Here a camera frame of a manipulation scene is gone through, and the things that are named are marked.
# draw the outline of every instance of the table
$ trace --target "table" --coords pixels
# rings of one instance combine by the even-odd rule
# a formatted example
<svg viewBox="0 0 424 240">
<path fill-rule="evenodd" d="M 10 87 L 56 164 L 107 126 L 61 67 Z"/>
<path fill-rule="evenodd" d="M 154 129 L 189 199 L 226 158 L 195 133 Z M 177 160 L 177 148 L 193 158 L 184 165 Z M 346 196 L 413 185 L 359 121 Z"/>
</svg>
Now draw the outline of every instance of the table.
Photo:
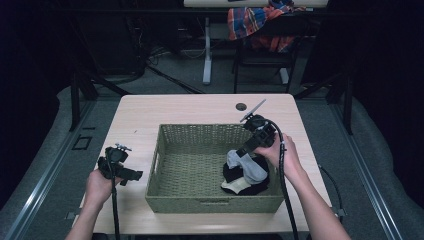
<svg viewBox="0 0 424 240">
<path fill-rule="evenodd" d="M 296 103 L 288 94 L 205 94 L 205 95 L 127 95 L 121 102 L 105 139 L 104 149 L 116 142 L 132 148 L 125 167 L 144 171 L 140 181 L 117 186 L 121 234 L 229 234 L 291 232 L 285 203 L 275 214 L 155 214 L 145 200 L 149 171 L 154 156 L 159 124 L 239 123 L 263 99 L 255 112 L 273 120 L 296 142 L 303 167 L 324 200 L 330 205 L 327 190 L 312 152 Z M 247 110 L 238 111 L 237 103 Z M 287 182 L 299 231 L 308 227 L 299 199 Z M 111 198 L 98 216 L 95 232 L 114 233 Z"/>
<path fill-rule="evenodd" d="M 328 0 L 296 0 L 296 6 L 310 8 L 325 8 Z M 268 5 L 268 0 L 244 0 L 244 1 L 233 1 L 228 0 L 184 0 L 184 7 L 189 8 L 233 8 L 233 7 L 265 7 Z M 212 53 L 210 51 L 210 39 L 211 39 L 211 23 L 209 17 L 205 18 L 205 65 L 203 68 L 203 84 L 209 85 L 211 83 L 212 74 Z M 280 71 L 281 79 L 287 81 L 287 71 Z"/>
</svg>

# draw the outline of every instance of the chair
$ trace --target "chair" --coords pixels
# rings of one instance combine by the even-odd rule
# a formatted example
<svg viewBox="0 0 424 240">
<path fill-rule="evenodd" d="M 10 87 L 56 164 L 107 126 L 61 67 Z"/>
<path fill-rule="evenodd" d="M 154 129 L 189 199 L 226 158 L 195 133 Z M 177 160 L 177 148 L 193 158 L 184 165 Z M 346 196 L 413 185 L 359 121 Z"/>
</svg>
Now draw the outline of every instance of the chair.
<svg viewBox="0 0 424 240">
<path fill-rule="evenodd" d="M 234 93 L 237 93 L 239 66 L 276 68 L 277 72 L 281 68 L 289 68 L 289 79 L 286 93 L 289 92 L 293 70 L 296 64 L 299 43 L 307 34 L 309 22 L 306 18 L 293 14 L 281 15 L 275 19 L 267 21 L 264 26 L 252 35 L 237 40 L 236 55 L 233 63 L 234 73 Z M 296 36 L 289 47 L 288 52 L 270 52 L 268 49 L 257 50 L 245 46 L 245 41 L 254 36 Z"/>
</svg>

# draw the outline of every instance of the gray carpet floor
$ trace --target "gray carpet floor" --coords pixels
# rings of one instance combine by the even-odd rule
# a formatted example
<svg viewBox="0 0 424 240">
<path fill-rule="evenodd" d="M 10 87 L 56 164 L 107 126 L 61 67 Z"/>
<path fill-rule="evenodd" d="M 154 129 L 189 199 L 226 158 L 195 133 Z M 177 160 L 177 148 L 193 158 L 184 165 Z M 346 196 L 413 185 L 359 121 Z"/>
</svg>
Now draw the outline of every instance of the gray carpet floor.
<svg viewBox="0 0 424 240">
<path fill-rule="evenodd" d="M 291 93 L 303 89 L 299 81 L 306 59 L 299 60 Z M 152 58 L 152 63 L 155 68 L 183 80 L 205 93 L 232 93 L 232 55 L 226 51 L 214 52 L 212 82 L 208 86 L 202 84 L 203 57 L 163 54 Z M 246 81 L 256 81 L 255 79 L 258 78 L 262 81 L 279 81 L 278 76 L 274 76 L 272 71 L 252 72 L 247 69 L 247 72 L 242 75 Z M 116 81 L 121 78 L 115 76 L 108 79 Z M 146 73 L 136 81 L 118 86 L 133 94 L 187 94 L 184 89 L 149 70 L 146 70 Z M 81 106 L 87 110 L 88 114 L 82 119 L 79 128 L 74 133 L 74 135 L 91 139 L 86 150 L 72 150 L 77 139 L 68 132 L 71 126 L 70 90 L 65 89 L 59 93 L 61 106 L 56 121 L 24 179 L 1 211 L 0 239 L 8 236 L 7 234 L 10 233 L 19 214 L 22 214 L 26 201 L 37 187 L 42 175 L 52 161 L 58 158 L 63 158 L 63 163 L 58 166 L 57 175 L 51 179 L 42 204 L 35 210 L 33 217 L 25 223 L 26 227 L 22 230 L 21 238 L 63 239 L 70 230 L 73 220 L 66 219 L 66 216 L 70 212 L 76 212 L 79 207 L 84 194 L 85 180 L 95 166 L 99 154 L 103 154 L 104 149 L 101 147 L 119 103 L 119 96 L 116 93 L 100 85 L 96 85 L 96 88 L 100 94 L 97 101 L 87 102 L 81 97 Z M 424 210 L 415 205 L 403 192 L 401 184 L 392 171 L 390 150 L 368 117 L 366 110 L 359 102 L 354 101 L 352 112 L 354 135 L 346 137 L 344 128 L 340 126 L 338 114 L 340 108 L 338 105 L 328 105 L 325 102 L 323 96 L 326 91 L 326 89 L 321 89 L 309 96 L 308 99 L 297 100 L 296 103 L 318 163 L 330 173 L 340 189 L 344 209 L 347 213 L 343 225 L 348 233 L 353 239 L 390 238 L 376 212 L 376 206 L 370 200 L 370 195 L 361 180 L 358 166 L 355 163 L 355 154 L 347 140 L 352 139 L 357 143 L 361 156 L 390 210 L 400 235 L 403 239 L 422 239 L 421 227 L 424 226 Z M 58 150 L 63 145 L 68 145 L 67 151 L 58 156 L 60 155 Z M 324 173 L 322 175 L 333 206 L 338 206 L 339 200 L 333 183 Z M 301 239 L 306 239 L 306 236 L 307 233 L 301 233 Z M 192 236 L 193 239 L 215 237 Z M 236 236 L 220 237 L 221 239 L 239 239 Z M 282 237 L 284 239 L 293 238 L 291 234 L 282 234 Z M 149 238 L 179 239 L 180 237 L 151 236 Z M 243 236 L 242 238 L 266 239 L 267 236 Z"/>
</svg>

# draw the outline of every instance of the plaid shirt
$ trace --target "plaid shirt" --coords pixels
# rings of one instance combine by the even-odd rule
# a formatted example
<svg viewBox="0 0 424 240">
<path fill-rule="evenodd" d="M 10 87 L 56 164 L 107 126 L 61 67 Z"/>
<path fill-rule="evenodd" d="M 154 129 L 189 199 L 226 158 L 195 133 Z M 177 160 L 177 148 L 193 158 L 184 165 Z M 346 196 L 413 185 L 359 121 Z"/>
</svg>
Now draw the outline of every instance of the plaid shirt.
<svg viewBox="0 0 424 240">
<path fill-rule="evenodd" d="M 269 5 L 264 8 L 231 8 L 228 11 L 227 23 L 230 29 L 230 40 L 245 38 L 258 31 L 265 22 L 293 11 L 293 1 L 283 0 L 280 3 L 269 1 Z M 245 42 L 253 49 L 268 48 L 269 51 L 285 52 L 287 47 L 294 40 L 294 36 L 251 37 L 250 41 Z"/>
</svg>

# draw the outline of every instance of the basket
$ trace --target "basket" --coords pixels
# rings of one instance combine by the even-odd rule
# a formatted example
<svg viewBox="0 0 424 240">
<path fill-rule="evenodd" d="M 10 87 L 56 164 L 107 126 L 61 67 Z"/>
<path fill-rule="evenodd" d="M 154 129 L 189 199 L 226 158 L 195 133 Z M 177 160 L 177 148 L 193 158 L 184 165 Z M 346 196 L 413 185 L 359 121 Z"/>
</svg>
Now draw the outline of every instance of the basket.
<svg viewBox="0 0 424 240">
<path fill-rule="evenodd" d="M 146 201 L 156 213 L 274 213 L 283 201 L 278 171 L 268 189 L 237 196 L 221 189 L 227 152 L 251 137 L 240 124 L 159 126 Z"/>
</svg>

